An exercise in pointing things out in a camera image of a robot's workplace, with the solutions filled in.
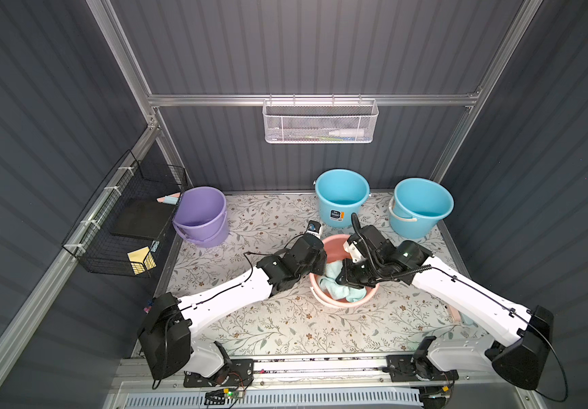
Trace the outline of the pink plastic bucket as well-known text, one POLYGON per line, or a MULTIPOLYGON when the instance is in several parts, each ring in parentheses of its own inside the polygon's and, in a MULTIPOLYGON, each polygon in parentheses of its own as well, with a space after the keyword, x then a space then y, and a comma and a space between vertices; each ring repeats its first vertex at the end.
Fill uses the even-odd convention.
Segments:
MULTIPOLYGON (((336 234, 323 240, 327 254, 327 262, 342 261, 343 259, 352 260, 349 253, 345 252, 343 248, 343 245, 348 240, 348 238, 348 234, 336 234)), ((345 299, 335 300, 326 292, 322 291, 322 289, 319 287, 320 277, 316 274, 310 274, 309 279, 311 283, 310 289, 314 295, 314 298, 322 305, 334 309, 361 307, 374 298, 380 287, 379 285, 376 285, 375 287, 367 287, 365 290, 366 294, 361 300, 356 302, 348 302, 345 299)))

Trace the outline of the light green cloth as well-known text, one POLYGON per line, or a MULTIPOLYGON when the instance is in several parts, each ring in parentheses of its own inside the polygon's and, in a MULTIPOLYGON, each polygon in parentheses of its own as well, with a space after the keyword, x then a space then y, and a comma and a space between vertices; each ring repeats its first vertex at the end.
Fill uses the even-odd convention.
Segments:
POLYGON ((348 303, 357 303, 366 297, 367 289, 355 289, 338 284, 336 279, 342 272, 342 268, 342 260, 326 264, 325 272, 319 279, 319 288, 336 301, 345 300, 348 303))

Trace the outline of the blue bucket with label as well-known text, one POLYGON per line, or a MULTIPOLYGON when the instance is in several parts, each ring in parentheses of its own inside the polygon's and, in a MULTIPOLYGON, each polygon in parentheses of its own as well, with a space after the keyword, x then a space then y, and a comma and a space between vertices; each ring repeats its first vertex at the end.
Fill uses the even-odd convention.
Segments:
POLYGON ((321 221, 332 228, 351 227, 352 214, 358 214, 371 196, 365 177, 352 170, 328 170, 316 179, 314 187, 321 221))

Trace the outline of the purple plastic bucket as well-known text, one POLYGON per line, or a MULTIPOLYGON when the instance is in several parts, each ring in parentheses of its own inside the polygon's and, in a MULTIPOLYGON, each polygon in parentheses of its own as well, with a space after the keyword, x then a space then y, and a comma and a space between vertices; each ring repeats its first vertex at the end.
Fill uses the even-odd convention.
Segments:
POLYGON ((179 197, 172 224, 186 242, 201 248, 221 245, 229 236, 227 198, 214 187, 193 187, 179 197))

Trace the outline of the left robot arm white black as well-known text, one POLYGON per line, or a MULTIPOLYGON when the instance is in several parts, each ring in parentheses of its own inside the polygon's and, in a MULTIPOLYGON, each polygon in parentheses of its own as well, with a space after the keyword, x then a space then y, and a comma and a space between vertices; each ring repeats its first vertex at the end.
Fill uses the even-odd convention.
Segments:
POLYGON ((213 385, 233 372, 221 343, 198 340, 202 330, 231 313, 290 290, 309 274, 321 275, 327 254, 321 239, 305 233, 290 248, 263 255, 240 276, 191 296, 170 292, 154 298, 137 332, 154 385, 178 371, 213 385))

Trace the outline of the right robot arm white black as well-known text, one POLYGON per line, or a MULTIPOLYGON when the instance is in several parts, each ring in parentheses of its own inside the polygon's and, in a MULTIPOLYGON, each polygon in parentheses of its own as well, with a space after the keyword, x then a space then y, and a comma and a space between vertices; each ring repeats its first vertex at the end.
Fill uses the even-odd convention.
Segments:
POLYGON ((339 274, 340 284, 373 288, 382 282, 403 283, 439 298, 486 331, 482 341, 427 336, 405 365, 406 371, 421 380, 459 371, 496 373, 520 389, 539 386, 553 351, 554 316, 549 310, 512 303, 451 269, 414 241, 393 245, 372 225, 355 226, 343 250, 350 257, 339 274))

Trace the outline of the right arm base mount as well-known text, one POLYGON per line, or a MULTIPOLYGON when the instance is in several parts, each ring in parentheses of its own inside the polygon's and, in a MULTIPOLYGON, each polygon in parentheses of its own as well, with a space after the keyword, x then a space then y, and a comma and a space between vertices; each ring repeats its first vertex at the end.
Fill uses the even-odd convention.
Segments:
POLYGON ((413 354, 387 355, 386 365, 381 370, 389 374, 392 382, 446 381, 453 384, 459 379, 457 371, 444 372, 428 358, 429 348, 436 340, 435 336, 425 337, 413 354))

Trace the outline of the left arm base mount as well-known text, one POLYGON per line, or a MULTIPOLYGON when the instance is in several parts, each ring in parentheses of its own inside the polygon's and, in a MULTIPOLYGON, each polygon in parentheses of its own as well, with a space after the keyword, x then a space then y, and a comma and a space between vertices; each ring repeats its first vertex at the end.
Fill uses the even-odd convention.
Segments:
POLYGON ((190 360, 184 366, 183 387, 241 387, 254 379, 253 359, 231 359, 218 341, 194 344, 190 360))

